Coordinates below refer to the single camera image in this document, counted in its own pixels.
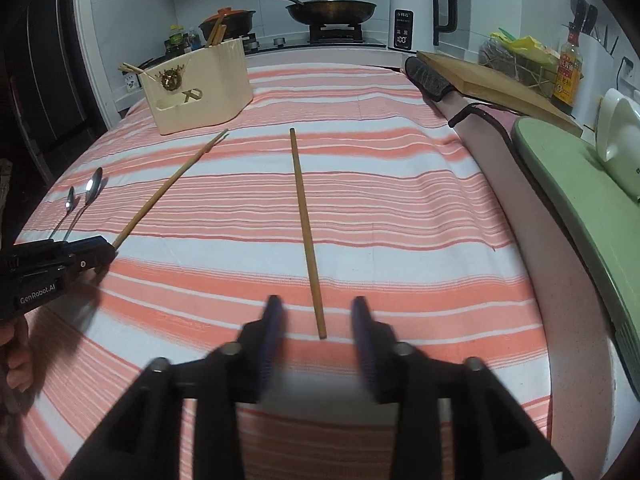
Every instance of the striped tablecloth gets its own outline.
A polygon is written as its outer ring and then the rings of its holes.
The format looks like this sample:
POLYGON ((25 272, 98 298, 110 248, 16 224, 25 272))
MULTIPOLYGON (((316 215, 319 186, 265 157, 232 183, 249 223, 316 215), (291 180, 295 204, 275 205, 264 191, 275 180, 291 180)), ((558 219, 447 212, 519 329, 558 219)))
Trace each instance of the striped tablecloth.
MULTIPOLYGON (((227 124, 158 135, 134 106, 58 180, 20 241, 46 238, 69 186, 108 179, 71 240, 113 241, 189 156, 195 164, 121 247, 99 288, 79 283, 30 316, 39 394, 26 446, 55 479, 140 368, 199 358, 260 316, 287 309, 283 361, 264 402, 239 406, 248 478, 384 479, 395 407, 376 406, 356 370, 350 302, 430 356, 486 360, 543 433, 550 375, 526 270, 490 186, 456 133, 401 74, 277 65, 250 70, 254 100, 227 124), (319 341, 296 201, 298 134, 328 339, 319 341)), ((62 238, 69 220, 57 239, 62 238)), ((182 477, 190 477, 193 404, 182 477)))

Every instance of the cutting board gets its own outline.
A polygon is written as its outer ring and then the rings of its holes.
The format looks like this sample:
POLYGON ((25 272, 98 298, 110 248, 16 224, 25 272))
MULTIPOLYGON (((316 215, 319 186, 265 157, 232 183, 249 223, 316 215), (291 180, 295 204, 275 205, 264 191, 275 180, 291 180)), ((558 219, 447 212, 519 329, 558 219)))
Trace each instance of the cutting board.
POLYGON ((514 124, 512 138, 589 270, 630 380, 640 392, 640 208, 583 140, 528 117, 514 124))
POLYGON ((542 95, 500 72, 442 54, 418 52, 417 55, 447 78, 463 95, 546 121, 576 137, 582 135, 581 127, 571 117, 558 110, 542 95))

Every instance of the wooden cutting board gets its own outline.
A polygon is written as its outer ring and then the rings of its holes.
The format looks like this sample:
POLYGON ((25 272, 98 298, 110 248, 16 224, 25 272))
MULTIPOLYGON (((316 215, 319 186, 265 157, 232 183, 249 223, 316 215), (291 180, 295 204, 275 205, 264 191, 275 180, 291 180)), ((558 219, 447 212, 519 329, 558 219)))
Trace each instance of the wooden cutting board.
POLYGON ((463 95, 511 108, 558 126, 577 137, 582 129, 547 99, 523 84, 489 67, 442 54, 418 52, 423 60, 447 78, 463 95))

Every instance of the spoon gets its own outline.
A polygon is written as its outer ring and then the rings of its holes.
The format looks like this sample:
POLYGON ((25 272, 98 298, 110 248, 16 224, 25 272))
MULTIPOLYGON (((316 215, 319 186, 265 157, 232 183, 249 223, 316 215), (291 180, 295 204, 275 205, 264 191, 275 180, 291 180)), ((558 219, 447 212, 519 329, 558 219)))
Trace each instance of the spoon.
POLYGON ((72 229, 75 227, 76 223, 82 216, 82 213, 84 213, 84 210, 87 209, 93 203, 95 198, 98 196, 98 193, 100 192, 101 183, 102 183, 102 168, 98 168, 97 170, 94 171, 94 174, 86 183, 86 186, 84 188, 84 205, 82 206, 82 209, 76 213, 76 216, 71 222, 69 229, 66 230, 65 237, 63 238, 64 241, 66 241, 66 239, 69 237, 72 229))
POLYGON ((62 222, 65 221, 66 217, 69 216, 69 213, 71 213, 74 210, 75 207, 76 207, 76 194, 75 194, 74 187, 71 186, 69 188, 69 194, 66 196, 66 202, 65 202, 66 213, 62 217, 62 220, 60 220, 60 222, 58 222, 58 225, 56 225, 54 227, 53 231, 49 235, 49 238, 53 238, 53 235, 56 234, 56 232, 58 232, 58 229, 60 229, 60 226, 62 225, 62 222))

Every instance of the electric kettle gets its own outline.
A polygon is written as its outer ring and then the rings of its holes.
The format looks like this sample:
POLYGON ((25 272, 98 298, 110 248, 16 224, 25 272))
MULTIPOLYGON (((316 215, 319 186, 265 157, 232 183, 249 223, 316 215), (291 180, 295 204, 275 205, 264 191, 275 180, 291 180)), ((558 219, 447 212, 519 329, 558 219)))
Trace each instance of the electric kettle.
POLYGON ((448 22, 440 25, 438 0, 389 0, 387 46, 406 52, 435 52, 441 32, 458 27, 458 0, 447 0, 448 22))
POLYGON ((596 152, 613 180, 640 202, 640 105, 615 88, 600 105, 596 152))

